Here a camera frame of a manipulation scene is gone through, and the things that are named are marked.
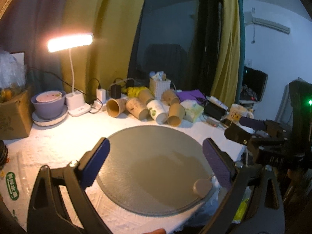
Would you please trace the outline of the yellow curtain left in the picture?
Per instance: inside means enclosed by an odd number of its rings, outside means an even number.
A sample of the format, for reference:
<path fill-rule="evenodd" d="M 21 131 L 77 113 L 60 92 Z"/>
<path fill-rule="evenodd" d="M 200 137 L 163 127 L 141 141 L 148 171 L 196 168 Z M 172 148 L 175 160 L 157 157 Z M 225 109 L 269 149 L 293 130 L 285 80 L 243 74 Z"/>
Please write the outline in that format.
<path fill-rule="evenodd" d="M 92 33 L 93 43 L 62 51 L 61 74 L 76 88 L 95 98 L 96 80 L 108 88 L 128 75 L 134 37 L 144 0 L 67 0 L 61 32 Z"/>

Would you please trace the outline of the green label plastic package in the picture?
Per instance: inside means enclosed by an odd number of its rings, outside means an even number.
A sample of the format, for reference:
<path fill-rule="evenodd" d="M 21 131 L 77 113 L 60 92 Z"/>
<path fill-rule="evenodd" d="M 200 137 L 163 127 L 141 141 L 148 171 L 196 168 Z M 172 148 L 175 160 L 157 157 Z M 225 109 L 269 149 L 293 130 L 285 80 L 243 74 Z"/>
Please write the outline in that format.
<path fill-rule="evenodd" d="M 27 213 L 37 166 L 19 152 L 1 170 L 1 199 L 14 220 L 27 229 Z"/>

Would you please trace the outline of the white cartoon mug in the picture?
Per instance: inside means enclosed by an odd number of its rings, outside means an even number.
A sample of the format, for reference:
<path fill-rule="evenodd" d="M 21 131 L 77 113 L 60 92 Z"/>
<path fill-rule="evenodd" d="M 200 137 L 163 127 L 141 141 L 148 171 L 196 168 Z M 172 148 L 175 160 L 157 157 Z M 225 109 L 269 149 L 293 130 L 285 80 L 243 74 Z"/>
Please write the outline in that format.
<path fill-rule="evenodd" d="M 227 119 L 232 122 L 239 122 L 242 117 L 254 119 L 253 110 L 248 110 L 238 104 L 232 104 Z"/>

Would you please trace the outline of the yellow curtain right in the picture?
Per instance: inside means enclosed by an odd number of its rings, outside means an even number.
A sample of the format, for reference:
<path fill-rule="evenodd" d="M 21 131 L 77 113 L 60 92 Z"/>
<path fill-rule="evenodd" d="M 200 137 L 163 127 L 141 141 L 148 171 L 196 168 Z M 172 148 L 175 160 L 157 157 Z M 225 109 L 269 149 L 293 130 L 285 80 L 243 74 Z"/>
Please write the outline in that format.
<path fill-rule="evenodd" d="M 235 102 L 238 86 L 240 41 L 238 0 L 223 0 L 221 41 L 210 94 L 228 107 Z"/>

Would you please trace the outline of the yellow crumpled cloth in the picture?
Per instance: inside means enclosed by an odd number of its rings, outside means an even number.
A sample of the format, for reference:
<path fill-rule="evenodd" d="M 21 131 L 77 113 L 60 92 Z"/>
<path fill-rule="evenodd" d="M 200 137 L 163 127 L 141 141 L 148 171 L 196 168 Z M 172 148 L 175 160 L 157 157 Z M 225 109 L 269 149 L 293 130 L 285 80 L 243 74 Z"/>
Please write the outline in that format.
<path fill-rule="evenodd" d="M 128 88 L 126 88 L 126 93 L 127 93 L 127 96 L 128 96 L 129 98 L 138 97 L 139 93 L 140 93 L 142 90 L 145 90 L 145 89 L 148 89 L 148 88 L 145 87 L 145 86 L 140 86 L 140 87 L 128 87 Z"/>

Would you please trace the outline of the clear plastic fruit bag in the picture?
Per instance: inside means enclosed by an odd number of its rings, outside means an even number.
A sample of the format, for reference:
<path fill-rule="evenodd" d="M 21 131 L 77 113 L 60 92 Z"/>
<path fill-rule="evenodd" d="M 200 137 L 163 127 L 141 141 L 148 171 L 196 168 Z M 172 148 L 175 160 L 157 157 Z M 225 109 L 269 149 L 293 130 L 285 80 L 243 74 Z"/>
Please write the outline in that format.
<path fill-rule="evenodd" d="M 1 49 L 1 103 L 19 95 L 26 85 L 25 66 Z"/>

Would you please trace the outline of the yellow curtain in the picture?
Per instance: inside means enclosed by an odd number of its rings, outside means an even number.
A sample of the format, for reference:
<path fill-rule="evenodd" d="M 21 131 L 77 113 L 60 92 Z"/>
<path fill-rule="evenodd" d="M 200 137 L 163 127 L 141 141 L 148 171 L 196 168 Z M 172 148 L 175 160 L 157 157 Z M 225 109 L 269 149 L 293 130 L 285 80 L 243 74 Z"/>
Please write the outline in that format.
<path fill-rule="evenodd" d="M 76 88 L 95 98 L 96 80 L 108 88 L 128 75 L 134 37 L 144 0 L 67 0 L 61 32 L 92 33 L 93 43 L 62 51 L 61 74 Z"/>
<path fill-rule="evenodd" d="M 238 86 L 240 41 L 238 0 L 223 0 L 221 41 L 210 94 L 228 107 L 235 102 Z"/>

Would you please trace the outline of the white tube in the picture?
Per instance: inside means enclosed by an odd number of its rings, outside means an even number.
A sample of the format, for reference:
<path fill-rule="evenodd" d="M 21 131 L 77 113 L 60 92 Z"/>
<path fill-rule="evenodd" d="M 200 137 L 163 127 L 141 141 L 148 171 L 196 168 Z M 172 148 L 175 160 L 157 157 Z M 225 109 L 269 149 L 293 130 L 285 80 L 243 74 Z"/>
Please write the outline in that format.
<path fill-rule="evenodd" d="M 211 103 L 214 103 L 215 105 L 219 106 L 220 108 L 223 108 L 224 110 L 228 111 L 228 107 L 222 103 L 219 99 L 217 99 L 214 96 L 206 97 L 207 100 L 209 100 Z"/>

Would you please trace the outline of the white woven basket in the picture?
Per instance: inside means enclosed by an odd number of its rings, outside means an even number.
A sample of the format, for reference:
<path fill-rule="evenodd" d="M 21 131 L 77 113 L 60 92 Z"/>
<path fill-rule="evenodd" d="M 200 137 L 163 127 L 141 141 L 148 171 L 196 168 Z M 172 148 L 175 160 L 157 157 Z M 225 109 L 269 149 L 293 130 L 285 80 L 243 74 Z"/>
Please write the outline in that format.
<path fill-rule="evenodd" d="M 152 78 L 150 78 L 149 82 L 149 89 L 153 93 L 155 99 L 160 100 L 162 97 L 162 94 L 170 89 L 171 81 L 169 79 L 166 79 L 164 81 L 155 81 Z"/>

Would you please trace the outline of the purple cloth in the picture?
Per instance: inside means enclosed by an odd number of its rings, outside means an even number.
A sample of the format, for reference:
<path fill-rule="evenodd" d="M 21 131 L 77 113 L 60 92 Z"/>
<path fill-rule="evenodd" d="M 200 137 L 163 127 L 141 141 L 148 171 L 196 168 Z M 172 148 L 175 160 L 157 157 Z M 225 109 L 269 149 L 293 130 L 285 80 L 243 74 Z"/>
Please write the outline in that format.
<path fill-rule="evenodd" d="M 194 100 L 199 105 L 202 105 L 207 100 L 205 95 L 199 89 L 179 92 L 176 91 L 175 93 L 181 102 L 186 100 Z"/>

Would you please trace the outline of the white plate under bowl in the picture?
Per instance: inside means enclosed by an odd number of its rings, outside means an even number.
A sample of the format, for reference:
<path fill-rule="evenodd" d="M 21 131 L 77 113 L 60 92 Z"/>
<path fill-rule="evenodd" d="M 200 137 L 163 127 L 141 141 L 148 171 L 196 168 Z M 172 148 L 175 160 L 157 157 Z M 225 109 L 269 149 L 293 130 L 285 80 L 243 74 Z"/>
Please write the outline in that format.
<path fill-rule="evenodd" d="M 32 120 L 38 126 L 48 127 L 48 126 L 54 126 L 54 125 L 61 123 L 63 120 L 65 120 L 67 115 L 68 115 L 68 108 L 66 105 L 64 105 L 62 112 L 56 118 L 42 119 L 36 114 L 36 112 L 33 112 L 32 113 Z"/>

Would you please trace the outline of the brown paper cup rear middle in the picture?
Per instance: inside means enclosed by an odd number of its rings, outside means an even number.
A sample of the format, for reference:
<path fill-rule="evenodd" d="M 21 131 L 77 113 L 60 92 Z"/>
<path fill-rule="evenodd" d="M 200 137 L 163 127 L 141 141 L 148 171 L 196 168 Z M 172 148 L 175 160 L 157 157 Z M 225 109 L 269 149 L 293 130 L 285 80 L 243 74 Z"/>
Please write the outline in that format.
<path fill-rule="evenodd" d="M 141 90 L 138 94 L 139 100 L 147 105 L 150 101 L 155 100 L 152 92 L 149 89 Z"/>

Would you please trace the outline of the white air conditioner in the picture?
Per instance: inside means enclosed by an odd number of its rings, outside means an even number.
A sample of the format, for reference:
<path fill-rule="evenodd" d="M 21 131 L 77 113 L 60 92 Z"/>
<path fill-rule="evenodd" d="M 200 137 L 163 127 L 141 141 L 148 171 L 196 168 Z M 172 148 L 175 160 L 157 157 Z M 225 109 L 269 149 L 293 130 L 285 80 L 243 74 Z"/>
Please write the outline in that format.
<path fill-rule="evenodd" d="M 267 27 L 267 28 L 271 28 L 273 30 L 285 33 L 285 34 L 290 34 L 291 29 L 285 25 L 282 25 L 280 23 L 274 22 L 274 21 L 270 21 L 267 19 L 262 19 L 262 18 L 257 18 L 254 17 L 253 14 L 251 14 L 251 20 L 253 24 L 262 26 L 262 27 Z"/>

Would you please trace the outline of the black box on table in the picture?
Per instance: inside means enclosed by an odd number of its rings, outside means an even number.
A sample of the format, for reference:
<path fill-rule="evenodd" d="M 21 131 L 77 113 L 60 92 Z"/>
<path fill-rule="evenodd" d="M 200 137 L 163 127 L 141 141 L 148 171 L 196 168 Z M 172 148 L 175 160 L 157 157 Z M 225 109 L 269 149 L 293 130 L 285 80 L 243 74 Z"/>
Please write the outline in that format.
<path fill-rule="evenodd" d="M 212 117 L 218 121 L 222 119 L 226 115 L 226 110 L 209 100 L 205 103 L 203 114 L 206 116 Z"/>

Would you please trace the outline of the white Green World paper cup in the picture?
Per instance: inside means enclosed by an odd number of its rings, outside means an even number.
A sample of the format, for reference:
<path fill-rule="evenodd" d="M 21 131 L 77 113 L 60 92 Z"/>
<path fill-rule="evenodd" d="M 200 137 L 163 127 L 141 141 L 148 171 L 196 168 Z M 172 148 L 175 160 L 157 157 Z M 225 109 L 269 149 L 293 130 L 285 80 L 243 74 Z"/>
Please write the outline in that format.
<path fill-rule="evenodd" d="M 168 113 L 159 100 L 151 100 L 148 102 L 147 108 L 149 110 L 150 116 L 158 124 L 163 124 L 168 119 Z"/>

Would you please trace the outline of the black power adapter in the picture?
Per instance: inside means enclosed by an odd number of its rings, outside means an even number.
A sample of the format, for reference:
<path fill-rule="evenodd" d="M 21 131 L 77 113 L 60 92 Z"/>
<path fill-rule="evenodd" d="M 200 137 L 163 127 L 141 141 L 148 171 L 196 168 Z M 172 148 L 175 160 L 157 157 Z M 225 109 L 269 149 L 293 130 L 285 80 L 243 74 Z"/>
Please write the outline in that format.
<path fill-rule="evenodd" d="M 122 95 L 122 86 L 121 85 L 112 85 L 111 86 L 111 98 L 120 99 Z"/>

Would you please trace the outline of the printed brown paper cup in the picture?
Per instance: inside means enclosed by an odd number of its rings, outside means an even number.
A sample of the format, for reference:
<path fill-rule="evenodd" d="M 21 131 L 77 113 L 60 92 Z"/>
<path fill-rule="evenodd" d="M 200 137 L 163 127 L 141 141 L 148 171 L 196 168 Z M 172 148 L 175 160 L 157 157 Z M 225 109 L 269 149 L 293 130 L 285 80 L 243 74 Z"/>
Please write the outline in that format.
<path fill-rule="evenodd" d="M 137 97 L 130 98 L 125 106 L 127 111 L 140 121 L 149 115 L 147 106 Z"/>

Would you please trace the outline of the tissue pack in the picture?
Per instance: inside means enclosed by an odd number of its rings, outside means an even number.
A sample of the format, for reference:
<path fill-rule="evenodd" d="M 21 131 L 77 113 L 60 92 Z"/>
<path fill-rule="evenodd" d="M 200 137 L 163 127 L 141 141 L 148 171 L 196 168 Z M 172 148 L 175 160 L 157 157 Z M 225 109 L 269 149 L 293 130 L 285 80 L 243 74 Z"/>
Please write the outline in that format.
<path fill-rule="evenodd" d="M 181 103 L 185 110 L 184 119 L 195 123 L 204 111 L 203 106 L 199 105 L 195 100 L 185 100 Z"/>

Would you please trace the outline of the brown paper cup, open left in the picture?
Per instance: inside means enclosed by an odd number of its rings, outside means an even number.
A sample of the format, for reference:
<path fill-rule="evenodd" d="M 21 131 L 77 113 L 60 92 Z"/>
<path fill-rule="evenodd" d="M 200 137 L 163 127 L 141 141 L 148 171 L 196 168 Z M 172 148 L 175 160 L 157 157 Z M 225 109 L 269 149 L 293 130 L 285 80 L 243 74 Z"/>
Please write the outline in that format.
<path fill-rule="evenodd" d="M 118 117 L 121 113 L 126 110 L 127 100 L 124 98 L 120 99 L 109 99 L 106 103 L 107 113 L 111 117 Z"/>

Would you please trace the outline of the white power strip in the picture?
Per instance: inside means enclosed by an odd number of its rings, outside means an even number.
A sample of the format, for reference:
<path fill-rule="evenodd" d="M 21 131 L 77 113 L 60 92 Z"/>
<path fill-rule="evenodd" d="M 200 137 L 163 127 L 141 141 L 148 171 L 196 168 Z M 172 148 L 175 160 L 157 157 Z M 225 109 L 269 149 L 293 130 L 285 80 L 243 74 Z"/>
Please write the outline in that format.
<path fill-rule="evenodd" d="M 93 104 L 91 104 L 91 113 L 104 112 L 106 110 L 106 103 L 102 103 L 99 99 L 94 100 Z"/>

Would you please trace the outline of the brown paper cup front right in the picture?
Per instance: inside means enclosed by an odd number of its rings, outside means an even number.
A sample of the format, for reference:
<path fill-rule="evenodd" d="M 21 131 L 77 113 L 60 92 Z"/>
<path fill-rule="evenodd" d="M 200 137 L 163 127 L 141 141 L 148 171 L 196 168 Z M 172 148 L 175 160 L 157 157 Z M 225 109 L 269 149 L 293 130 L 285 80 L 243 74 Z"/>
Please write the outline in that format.
<path fill-rule="evenodd" d="M 184 116 L 185 116 L 185 109 L 179 103 L 174 103 L 169 108 L 168 119 L 167 123 L 170 126 L 178 127 L 180 126 Z"/>

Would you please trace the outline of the cardboard box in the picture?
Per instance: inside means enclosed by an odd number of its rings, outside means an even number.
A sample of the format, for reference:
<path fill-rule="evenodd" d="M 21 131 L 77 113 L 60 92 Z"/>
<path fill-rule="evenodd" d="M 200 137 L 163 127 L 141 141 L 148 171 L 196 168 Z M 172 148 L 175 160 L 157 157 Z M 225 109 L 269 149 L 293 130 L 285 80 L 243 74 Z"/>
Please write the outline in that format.
<path fill-rule="evenodd" d="M 1 104 L 0 137 L 2 140 L 28 137 L 33 125 L 32 88 L 27 87 L 13 99 Z"/>

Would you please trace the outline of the dark monitor screen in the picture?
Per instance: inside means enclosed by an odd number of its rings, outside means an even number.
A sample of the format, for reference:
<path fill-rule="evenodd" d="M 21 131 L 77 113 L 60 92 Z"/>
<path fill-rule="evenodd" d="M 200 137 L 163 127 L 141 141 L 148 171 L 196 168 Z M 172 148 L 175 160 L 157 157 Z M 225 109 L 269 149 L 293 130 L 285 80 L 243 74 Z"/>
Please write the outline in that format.
<path fill-rule="evenodd" d="M 241 100 L 252 100 L 259 102 L 262 100 L 268 75 L 260 70 L 244 67 Z"/>

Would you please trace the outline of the black round case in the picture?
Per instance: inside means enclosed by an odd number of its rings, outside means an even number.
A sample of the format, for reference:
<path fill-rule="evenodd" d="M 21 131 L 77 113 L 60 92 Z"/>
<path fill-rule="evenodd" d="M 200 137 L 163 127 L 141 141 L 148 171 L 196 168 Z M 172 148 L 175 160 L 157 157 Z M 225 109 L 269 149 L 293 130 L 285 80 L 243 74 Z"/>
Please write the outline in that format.
<path fill-rule="evenodd" d="M 4 165 L 7 161 L 8 149 L 3 140 L 0 140 L 0 164 Z"/>

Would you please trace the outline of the brown paper cup rear right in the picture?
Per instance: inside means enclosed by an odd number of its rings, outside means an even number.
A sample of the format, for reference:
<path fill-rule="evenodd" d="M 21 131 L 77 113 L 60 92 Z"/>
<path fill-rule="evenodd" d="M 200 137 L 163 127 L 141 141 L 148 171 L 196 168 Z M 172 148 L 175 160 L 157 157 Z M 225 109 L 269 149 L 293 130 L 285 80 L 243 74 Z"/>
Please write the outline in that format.
<path fill-rule="evenodd" d="M 175 94 L 175 92 L 172 89 L 168 89 L 164 91 L 162 94 L 161 100 L 166 102 L 169 106 L 180 103 L 180 99 L 178 98 L 178 96 Z"/>

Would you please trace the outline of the white desk lamp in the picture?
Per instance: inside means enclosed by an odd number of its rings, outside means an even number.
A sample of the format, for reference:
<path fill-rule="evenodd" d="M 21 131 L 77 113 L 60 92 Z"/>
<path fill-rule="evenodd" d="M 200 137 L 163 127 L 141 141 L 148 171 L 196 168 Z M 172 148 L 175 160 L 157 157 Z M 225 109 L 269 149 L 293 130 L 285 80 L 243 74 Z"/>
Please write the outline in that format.
<path fill-rule="evenodd" d="M 66 105 L 72 117 L 78 117 L 88 113 L 91 106 L 85 102 L 83 92 L 74 89 L 75 75 L 71 50 L 73 48 L 91 45 L 93 39 L 92 33 L 75 33 L 52 38 L 47 43 L 47 49 L 50 53 L 68 50 L 72 83 L 71 92 L 66 94 Z"/>

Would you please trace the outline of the small beige oval tag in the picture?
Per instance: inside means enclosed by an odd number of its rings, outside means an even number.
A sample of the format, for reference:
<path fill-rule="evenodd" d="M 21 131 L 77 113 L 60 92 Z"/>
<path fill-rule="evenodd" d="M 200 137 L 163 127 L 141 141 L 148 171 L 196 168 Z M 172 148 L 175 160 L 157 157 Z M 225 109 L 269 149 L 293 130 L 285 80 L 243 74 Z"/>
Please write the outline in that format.
<path fill-rule="evenodd" d="M 212 187 L 213 184 L 210 179 L 199 179 L 194 183 L 192 190 L 199 198 L 204 198 L 208 195 Z"/>

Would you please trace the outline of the white power adapter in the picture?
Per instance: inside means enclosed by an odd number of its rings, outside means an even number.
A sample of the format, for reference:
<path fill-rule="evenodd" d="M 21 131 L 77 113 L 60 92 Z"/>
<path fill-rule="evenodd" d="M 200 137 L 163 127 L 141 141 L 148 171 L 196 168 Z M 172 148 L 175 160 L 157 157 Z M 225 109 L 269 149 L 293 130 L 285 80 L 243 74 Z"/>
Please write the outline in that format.
<path fill-rule="evenodd" d="M 106 103 L 106 90 L 103 88 L 96 89 L 96 98 L 100 103 L 105 104 Z"/>

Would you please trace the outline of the purple bowl with lid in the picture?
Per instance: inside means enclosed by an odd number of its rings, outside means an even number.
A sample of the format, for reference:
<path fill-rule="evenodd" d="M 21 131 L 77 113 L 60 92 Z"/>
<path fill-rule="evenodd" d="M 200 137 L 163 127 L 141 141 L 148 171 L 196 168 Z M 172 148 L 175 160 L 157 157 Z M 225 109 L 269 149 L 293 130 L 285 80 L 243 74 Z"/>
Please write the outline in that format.
<path fill-rule="evenodd" d="M 57 118 L 65 106 L 66 92 L 62 90 L 46 91 L 31 98 L 38 117 L 50 120 Z"/>

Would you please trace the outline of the round grey placemat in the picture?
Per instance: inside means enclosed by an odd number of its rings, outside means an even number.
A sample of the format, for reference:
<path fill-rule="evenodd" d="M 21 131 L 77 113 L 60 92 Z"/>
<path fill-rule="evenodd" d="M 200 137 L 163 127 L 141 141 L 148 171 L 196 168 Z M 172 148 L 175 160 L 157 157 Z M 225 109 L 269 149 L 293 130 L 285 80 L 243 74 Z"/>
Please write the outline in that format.
<path fill-rule="evenodd" d="M 202 145 L 191 136 L 164 126 L 135 126 L 108 137 L 110 152 L 97 175 L 105 195 L 118 206 L 162 217 L 184 212 L 213 197 L 192 190 L 212 169 Z"/>

